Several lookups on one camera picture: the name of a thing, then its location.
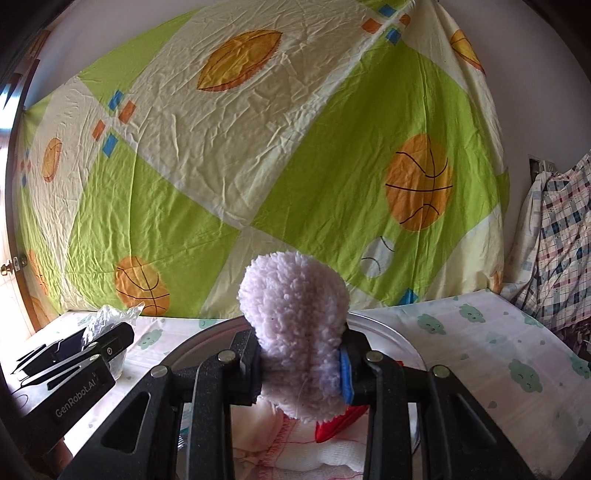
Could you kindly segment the pink edged white knit cloth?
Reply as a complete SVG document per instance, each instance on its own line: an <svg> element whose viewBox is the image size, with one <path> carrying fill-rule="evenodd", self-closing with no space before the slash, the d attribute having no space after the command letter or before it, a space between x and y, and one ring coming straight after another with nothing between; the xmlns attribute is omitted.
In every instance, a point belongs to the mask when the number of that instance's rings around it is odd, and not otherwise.
<svg viewBox="0 0 591 480"><path fill-rule="evenodd" d="M231 439L237 479L361 479L369 412L324 443L315 423L283 414L269 401L233 406Z"/></svg>

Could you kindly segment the red gold drawstring pouch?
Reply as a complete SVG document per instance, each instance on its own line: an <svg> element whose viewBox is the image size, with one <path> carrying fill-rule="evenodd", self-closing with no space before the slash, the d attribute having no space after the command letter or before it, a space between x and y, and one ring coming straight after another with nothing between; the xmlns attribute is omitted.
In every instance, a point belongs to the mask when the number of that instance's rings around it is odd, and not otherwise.
<svg viewBox="0 0 591 480"><path fill-rule="evenodd" d="M332 420L315 424L315 442L324 443L345 431L369 410L368 405L348 406L341 415Z"/></svg>

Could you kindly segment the round metal cookie tin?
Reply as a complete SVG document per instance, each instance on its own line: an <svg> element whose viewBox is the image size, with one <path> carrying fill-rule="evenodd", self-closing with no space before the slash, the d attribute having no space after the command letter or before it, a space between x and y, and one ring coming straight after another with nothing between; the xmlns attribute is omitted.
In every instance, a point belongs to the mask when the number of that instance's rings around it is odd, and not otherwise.
<svg viewBox="0 0 591 480"><path fill-rule="evenodd" d="M361 331L366 335L373 350L400 360L406 366L420 370L426 369L425 362L417 349L393 327L361 312L349 313L348 324L352 330ZM182 342L166 355L161 363L173 372L200 366L211 355L228 348L235 334L247 328L249 324L243 317L219 321Z"/></svg>

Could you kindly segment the fluffy pink sock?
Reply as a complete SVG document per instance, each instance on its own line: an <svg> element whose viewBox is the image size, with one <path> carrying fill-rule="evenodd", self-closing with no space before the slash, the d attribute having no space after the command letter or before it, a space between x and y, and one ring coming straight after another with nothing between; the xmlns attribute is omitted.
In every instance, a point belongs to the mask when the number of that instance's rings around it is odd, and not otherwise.
<svg viewBox="0 0 591 480"><path fill-rule="evenodd" d="M349 291L341 276L298 252L260 255L245 269L238 304L262 349L260 395L301 422L344 413L339 346Z"/></svg>

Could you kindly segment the clear plastic wrapper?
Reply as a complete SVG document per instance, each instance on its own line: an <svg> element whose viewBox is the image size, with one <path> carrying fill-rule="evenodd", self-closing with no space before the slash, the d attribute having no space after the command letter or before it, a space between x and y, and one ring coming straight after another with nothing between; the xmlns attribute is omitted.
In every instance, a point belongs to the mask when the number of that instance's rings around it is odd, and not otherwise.
<svg viewBox="0 0 591 480"><path fill-rule="evenodd" d="M115 330L116 336L112 338L114 344L110 345L112 352L106 353L109 358L109 371L115 380L118 380L122 375L126 351L134 342L134 327L144 307L144 302L126 310L104 305L97 312L91 314L85 324L81 339L82 350L93 343L101 343L106 346L106 335Z"/></svg>

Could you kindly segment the cloud print table cloth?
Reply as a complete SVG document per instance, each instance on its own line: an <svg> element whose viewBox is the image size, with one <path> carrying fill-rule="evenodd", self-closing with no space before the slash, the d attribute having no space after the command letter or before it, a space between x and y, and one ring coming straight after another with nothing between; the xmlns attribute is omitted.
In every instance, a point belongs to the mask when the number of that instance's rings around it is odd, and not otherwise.
<svg viewBox="0 0 591 480"><path fill-rule="evenodd" d="M567 470L590 432L590 369L541 323L488 291L365 315L448 366L536 474Z"/></svg>

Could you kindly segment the brass door knob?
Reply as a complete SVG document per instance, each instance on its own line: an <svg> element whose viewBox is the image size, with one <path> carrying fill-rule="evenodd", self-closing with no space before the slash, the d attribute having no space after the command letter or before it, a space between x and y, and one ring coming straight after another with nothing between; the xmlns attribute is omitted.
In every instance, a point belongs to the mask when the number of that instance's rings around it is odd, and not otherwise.
<svg viewBox="0 0 591 480"><path fill-rule="evenodd" d="M8 276L9 274L15 274L26 267L27 264L28 258L26 255L12 257L1 264L1 275Z"/></svg>

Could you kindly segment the plaid cloth cover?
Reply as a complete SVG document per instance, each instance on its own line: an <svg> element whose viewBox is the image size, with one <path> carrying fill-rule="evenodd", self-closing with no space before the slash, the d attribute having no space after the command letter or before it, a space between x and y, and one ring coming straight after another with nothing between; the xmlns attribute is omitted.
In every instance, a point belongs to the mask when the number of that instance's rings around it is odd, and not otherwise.
<svg viewBox="0 0 591 480"><path fill-rule="evenodd" d="M537 175L521 208L501 295L580 353L590 341L590 155Z"/></svg>

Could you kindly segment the brown wooden door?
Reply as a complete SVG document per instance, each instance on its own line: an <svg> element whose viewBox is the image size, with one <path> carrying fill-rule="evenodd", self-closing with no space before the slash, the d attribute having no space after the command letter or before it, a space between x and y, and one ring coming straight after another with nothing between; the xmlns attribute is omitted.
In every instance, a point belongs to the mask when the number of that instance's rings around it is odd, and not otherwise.
<svg viewBox="0 0 591 480"><path fill-rule="evenodd" d="M1 92L1 264L26 255L18 246L16 231L17 143L25 100L49 35L50 31L43 29L25 43L17 56L19 63L9 71ZM28 338L41 328L25 279L26 267L15 274L1 275L1 317L18 338Z"/></svg>

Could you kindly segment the green cream sports bedsheet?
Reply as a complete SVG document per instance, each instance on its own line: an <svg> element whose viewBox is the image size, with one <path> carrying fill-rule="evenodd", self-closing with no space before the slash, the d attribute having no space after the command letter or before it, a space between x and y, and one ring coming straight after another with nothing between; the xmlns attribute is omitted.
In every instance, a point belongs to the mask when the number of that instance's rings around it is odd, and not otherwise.
<svg viewBox="0 0 591 480"><path fill-rule="evenodd" d="M30 106L15 178L35 312L238 314L296 251L355 309L503 279L509 175L485 71L436 1L223 1Z"/></svg>

